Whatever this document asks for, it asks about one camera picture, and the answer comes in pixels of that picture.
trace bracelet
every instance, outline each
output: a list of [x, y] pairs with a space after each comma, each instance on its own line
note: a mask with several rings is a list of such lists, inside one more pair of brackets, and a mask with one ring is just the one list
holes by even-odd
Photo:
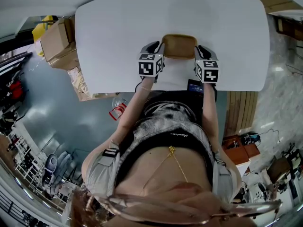
[[142, 87], [142, 86], [140, 86], [142, 89], [144, 89], [144, 90], [146, 90], [146, 91], [149, 91], [149, 92], [151, 92], [151, 90], [150, 89], [147, 89], [147, 88], [145, 88], [145, 87]]

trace marble floor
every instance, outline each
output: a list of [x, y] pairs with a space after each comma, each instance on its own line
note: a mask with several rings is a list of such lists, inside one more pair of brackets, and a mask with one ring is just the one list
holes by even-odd
[[259, 92], [253, 125], [246, 131], [261, 135], [258, 146], [261, 156], [253, 159], [251, 171], [270, 165], [289, 143], [303, 149], [303, 43], [276, 32], [272, 16], [268, 16], [270, 61], [267, 79]]

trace gold chain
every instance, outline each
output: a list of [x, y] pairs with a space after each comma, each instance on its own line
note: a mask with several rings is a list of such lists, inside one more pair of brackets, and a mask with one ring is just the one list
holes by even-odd
[[182, 169], [180, 163], [178, 162], [178, 160], [177, 160], [177, 158], [176, 158], [176, 156], [175, 156], [175, 154], [174, 154], [174, 152], [176, 151], [176, 148], [173, 147], [173, 146], [170, 146], [170, 147], [169, 147], [169, 151], [170, 151], [170, 153], [164, 158], [163, 161], [161, 161], [161, 163], [158, 165], [158, 167], [157, 167], [156, 170], [153, 172], [153, 174], [147, 179], [147, 181], [146, 181], [146, 183], [144, 184], [144, 186], [143, 186], [143, 188], [142, 188], [142, 190], [141, 190], [141, 192], [140, 192], [139, 195], [141, 195], [141, 193], [143, 192], [143, 190], [144, 190], [144, 188], [146, 187], [147, 183], [148, 183], [148, 182], [151, 180], [151, 178], [155, 175], [156, 171], [157, 171], [157, 170], [159, 169], [159, 167], [163, 164], [163, 162], [164, 162], [167, 158], [169, 158], [169, 157], [171, 157], [171, 156], [173, 156], [174, 159], [176, 160], [176, 163], [177, 163], [177, 165], [179, 166], [179, 169], [181, 170], [181, 172], [182, 172], [182, 174], [183, 174], [183, 176], [184, 176], [185, 181], [188, 183], [188, 180], [187, 180], [187, 178], [186, 178], [186, 176], [185, 176], [185, 173], [184, 173], [184, 171], [183, 171], [183, 169]]

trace black phone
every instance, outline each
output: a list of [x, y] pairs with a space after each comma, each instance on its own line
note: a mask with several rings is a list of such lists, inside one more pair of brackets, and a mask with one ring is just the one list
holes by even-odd
[[187, 83], [187, 90], [188, 91], [194, 91], [203, 94], [204, 89], [203, 89], [203, 84], [200, 81], [188, 79]]

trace wooden tray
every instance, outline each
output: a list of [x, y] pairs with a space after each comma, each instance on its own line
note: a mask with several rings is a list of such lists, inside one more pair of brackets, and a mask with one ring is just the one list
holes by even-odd
[[197, 46], [196, 38], [189, 35], [165, 35], [164, 56], [173, 59], [190, 60], [195, 57], [194, 47]]

